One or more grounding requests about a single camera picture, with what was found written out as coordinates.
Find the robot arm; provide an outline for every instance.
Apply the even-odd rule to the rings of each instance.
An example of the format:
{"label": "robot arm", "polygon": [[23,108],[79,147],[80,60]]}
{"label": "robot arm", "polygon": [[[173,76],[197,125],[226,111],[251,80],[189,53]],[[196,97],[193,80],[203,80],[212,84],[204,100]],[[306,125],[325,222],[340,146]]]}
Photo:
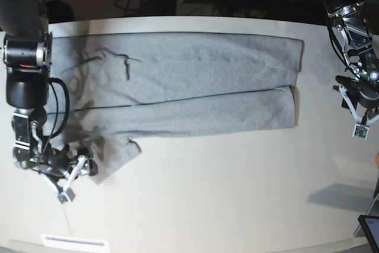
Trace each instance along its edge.
{"label": "robot arm", "polygon": [[[0,0],[0,7],[0,27],[6,32],[2,55],[7,66],[7,103],[16,108],[12,119],[16,135],[14,157],[22,168],[46,178],[62,203],[72,201],[72,182],[78,175],[97,174],[97,166],[86,149],[71,158],[68,145],[57,150],[50,144],[65,128],[70,107],[65,83],[50,78],[52,35],[48,32],[45,1]],[[65,117],[56,131],[53,128],[45,136],[44,106],[49,86],[56,96],[54,84],[65,93]],[[59,180],[66,180],[66,184],[60,186]]]}
{"label": "robot arm", "polygon": [[[342,95],[342,107],[350,109],[354,117],[353,136],[367,139],[370,126],[379,119],[379,61],[371,43],[370,25],[359,14],[364,0],[322,1],[329,17],[327,28],[332,47],[352,74],[352,78],[337,76],[340,86],[335,90]],[[343,45],[333,28],[341,33]],[[362,117],[356,111],[358,103],[366,109]]]}

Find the metal bracket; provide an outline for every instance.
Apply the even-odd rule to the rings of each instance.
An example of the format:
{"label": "metal bracket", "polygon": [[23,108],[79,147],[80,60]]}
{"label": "metal bracket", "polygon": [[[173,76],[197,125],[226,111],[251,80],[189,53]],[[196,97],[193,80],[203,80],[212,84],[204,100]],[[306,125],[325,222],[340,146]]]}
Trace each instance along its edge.
{"label": "metal bracket", "polygon": [[32,121],[31,122],[31,135],[32,135],[33,139],[35,139],[38,142],[38,145],[37,145],[38,153],[42,153],[43,141],[37,134],[37,128],[38,128],[38,122]]}
{"label": "metal bracket", "polygon": [[49,182],[49,184],[54,188],[56,191],[56,197],[60,201],[61,204],[70,202],[73,202],[73,199],[75,198],[75,193],[71,189],[71,185],[76,179],[76,177],[81,173],[81,169],[85,165],[86,161],[89,158],[86,157],[85,155],[81,155],[78,158],[78,164],[74,167],[72,170],[68,180],[66,183],[63,185],[63,187],[60,187],[56,182],[54,182],[49,176],[42,174],[42,176]]}
{"label": "metal bracket", "polygon": [[[366,80],[377,82],[379,80],[377,56],[372,48],[370,38],[372,32],[369,23],[362,19],[356,11],[336,18],[335,23],[337,31],[343,37],[342,56],[348,67],[357,78],[363,77]],[[350,57],[353,55],[359,57],[357,63],[351,62]]]}
{"label": "metal bracket", "polygon": [[356,112],[356,109],[355,109],[353,103],[351,102],[350,98],[348,97],[346,91],[347,91],[347,89],[345,87],[343,87],[343,86],[339,87],[339,92],[341,93],[343,99],[347,103],[347,105],[348,105],[348,107],[350,109],[350,112],[353,115],[354,120],[355,120],[355,127],[354,127],[354,131],[353,131],[353,137],[354,136],[358,136],[358,137],[361,137],[361,138],[364,138],[365,140],[367,140],[368,131],[370,130],[370,127],[377,120],[379,120],[379,114],[377,114],[375,117],[367,120],[367,122],[366,122],[365,125],[361,124],[362,117],[360,117],[358,115],[358,113]]}

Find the folded cloth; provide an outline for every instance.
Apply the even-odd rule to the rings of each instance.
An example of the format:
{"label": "folded cloth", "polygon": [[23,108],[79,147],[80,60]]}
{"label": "folded cloth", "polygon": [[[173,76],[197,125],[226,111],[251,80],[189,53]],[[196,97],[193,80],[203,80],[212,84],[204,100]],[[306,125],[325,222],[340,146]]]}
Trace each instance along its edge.
{"label": "folded cloth", "polygon": [[[118,169],[139,154],[131,138],[294,127],[289,87],[296,84],[301,47],[300,40],[244,34],[54,39],[52,76],[68,85],[72,110],[62,141],[92,145],[110,174],[112,163]],[[62,113],[63,92],[56,91]],[[52,125],[54,100],[47,110]],[[111,137],[108,145],[122,150],[105,155]]]}

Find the table surface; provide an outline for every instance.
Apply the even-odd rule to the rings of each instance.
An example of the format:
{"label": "table surface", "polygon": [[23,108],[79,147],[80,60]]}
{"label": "table surface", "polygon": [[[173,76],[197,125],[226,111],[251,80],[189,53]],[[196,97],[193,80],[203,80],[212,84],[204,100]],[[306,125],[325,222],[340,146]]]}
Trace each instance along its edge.
{"label": "table surface", "polygon": [[[61,206],[44,179],[16,169],[12,107],[0,92],[3,130],[0,246],[40,234],[105,239],[111,252],[336,252],[370,205],[379,124],[365,142],[332,91],[343,67],[326,27],[221,17],[144,17],[50,26],[55,37],[188,31],[304,41],[293,129],[182,139],[138,139],[143,153],[102,184],[78,179]],[[5,82],[5,69],[0,71]]]}

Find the tablet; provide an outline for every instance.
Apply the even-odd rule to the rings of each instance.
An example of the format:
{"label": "tablet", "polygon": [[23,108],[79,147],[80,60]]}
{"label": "tablet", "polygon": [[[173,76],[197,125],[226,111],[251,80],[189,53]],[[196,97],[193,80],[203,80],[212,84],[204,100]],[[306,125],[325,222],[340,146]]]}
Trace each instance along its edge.
{"label": "tablet", "polygon": [[358,218],[367,241],[371,246],[373,253],[379,253],[379,217],[378,216],[360,216]]}

